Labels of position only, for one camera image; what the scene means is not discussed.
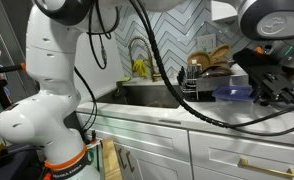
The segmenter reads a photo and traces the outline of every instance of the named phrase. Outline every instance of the white countertop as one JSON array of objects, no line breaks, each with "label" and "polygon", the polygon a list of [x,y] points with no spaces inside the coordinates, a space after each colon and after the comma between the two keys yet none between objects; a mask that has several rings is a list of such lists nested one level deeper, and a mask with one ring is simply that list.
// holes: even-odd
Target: white countertop
[{"label": "white countertop", "polygon": [[[136,85],[150,85],[151,83],[143,80]],[[153,83],[152,85],[163,85],[163,82],[159,82],[159,84]],[[209,116],[211,118],[228,122],[230,124],[237,124],[248,122],[253,119],[257,119],[258,117],[263,117],[265,115],[272,114],[273,112],[277,112],[278,110],[271,107],[261,107],[259,105],[255,105],[253,107],[253,113],[258,117],[244,117],[240,114],[234,112],[228,113],[217,113],[217,107],[220,104],[217,103],[190,103],[188,104],[193,107],[198,112]],[[219,134],[227,134],[234,136],[242,136],[253,139],[260,139],[265,141],[272,141],[275,143],[285,143],[294,145],[294,132],[278,136],[278,137],[258,137],[247,135],[239,132],[235,132],[234,130],[228,130],[220,127],[216,127],[210,124],[207,124],[204,121],[196,118],[187,112],[183,107],[179,107],[177,109],[166,109],[166,108],[151,108],[151,107],[141,107],[141,106],[129,106],[129,105],[117,105],[117,104],[106,104],[106,103],[98,103],[98,114],[101,116],[109,116],[115,118],[122,119],[130,119],[132,121],[158,124],[162,126],[169,127],[178,127],[181,129],[188,129],[193,131],[203,131],[209,133],[219,133]],[[78,106],[77,112],[80,113],[91,113],[93,104],[92,103],[84,103]],[[294,112],[285,114],[283,116],[274,118],[267,122],[258,123],[256,125],[246,127],[247,130],[256,131],[256,132],[279,132],[290,129],[294,126]]]}]

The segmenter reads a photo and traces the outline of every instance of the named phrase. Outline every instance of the white herringbone tile backsplash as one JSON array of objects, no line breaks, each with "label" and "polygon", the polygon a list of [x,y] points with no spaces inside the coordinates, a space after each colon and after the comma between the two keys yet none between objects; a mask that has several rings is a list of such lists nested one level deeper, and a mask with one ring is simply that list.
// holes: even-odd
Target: white herringbone tile backsplash
[{"label": "white herringbone tile backsplash", "polygon": [[[169,77],[178,73],[181,66],[186,66],[189,54],[197,51],[197,37],[216,34],[217,45],[229,44],[232,55],[245,47],[254,48],[258,42],[246,38],[238,28],[238,22],[215,23],[211,21],[210,0],[187,0],[175,9],[164,13],[149,12],[158,48]],[[121,63],[126,76],[132,77],[128,43],[134,36],[147,39],[145,29],[132,7],[122,6],[120,23],[115,30]],[[133,59],[147,59],[144,46],[138,42],[132,48]]]}]

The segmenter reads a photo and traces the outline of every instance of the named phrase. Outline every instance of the kitchen sink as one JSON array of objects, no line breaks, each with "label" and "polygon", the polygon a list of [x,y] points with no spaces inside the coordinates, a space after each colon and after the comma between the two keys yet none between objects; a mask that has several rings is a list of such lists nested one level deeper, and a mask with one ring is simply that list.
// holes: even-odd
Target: kitchen sink
[{"label": "kitchen sink", "polygon": [[[121,96],[116,97],[115,91],[112,91],[98,98],[97,102],[172,109],[179,107],[179,103],[164,85],[124,86],[123,88],[125,92]],[[180,87],[176,85],[174,88],[181,95]]]}]

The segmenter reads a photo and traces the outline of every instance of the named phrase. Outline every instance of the faucet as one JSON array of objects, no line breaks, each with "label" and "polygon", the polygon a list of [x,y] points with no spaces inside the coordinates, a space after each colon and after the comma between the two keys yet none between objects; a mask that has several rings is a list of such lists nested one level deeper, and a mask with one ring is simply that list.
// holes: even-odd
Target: faucet
[{"label": "faucet", "polygon": [[155,73],[155,68],[154,68],[154,64],[153,64],[153,57],[151,55],[148,43],[147,43],[146,39],[141,36],[134,36],[128,43],[129,57],[130,57],[131,65],[132,66],[134,65],[134,60],[133,60],[133,56],[131,54],[131,49],[132,49],[132,44],[134,43],[135,40],[143,41],[145,48],[146,48],[146,51],[147,51],[147,54],[148,54],[148,61],[151,65],[151,67],[150,67],[151,79],[153,82],[157,82],[157,79],[159,77],[161,77],[161,75],[159,73]]}]

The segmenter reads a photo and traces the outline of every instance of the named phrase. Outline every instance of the cabinet handle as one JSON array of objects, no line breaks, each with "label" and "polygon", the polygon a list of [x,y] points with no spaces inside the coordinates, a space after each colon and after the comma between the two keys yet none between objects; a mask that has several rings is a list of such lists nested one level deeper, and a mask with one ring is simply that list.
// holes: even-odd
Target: cabinet handle
[{"label": "cabinet handle", "polygon": [[285,177],[294,178],[294,169],[292,169],[292,168],[289,168],[287,172],[276,171],[276,170],[272,170],[272,169],[267,169],[267,168],[262,168],[262,167],[250,165],[248,160],[244,159],[244,158],[240,158],[239,164],[243,167],[247,167],[250,169],[263,171],[263,172],[267,172],[267,173],[271,173],[271,174],[276,174],[278,176],[285,176]]},{"label": "cabinet handle", "polygon": [[131,166],[131,162],[130,162],[130,159],[129,159],[129,155],[130,155],[130,151],[128,151],[128,152],[126,153],[126,157],[127,157],[128,163],[129,163],[130,171],[131,171],[131,172],[134,172],[135,167],[132,167],[132,166]]},{"label": "cabinet handle", "polygon": [[121,165],[123,166],[123,169],[126,169],[127,164],[124,163],[123,158],[121,157],[121,152],[122,151],[123,151],[123,149],[122,148],[119,148],[118,149],[118,154],[119,154],[120,162],[121,162]]}]

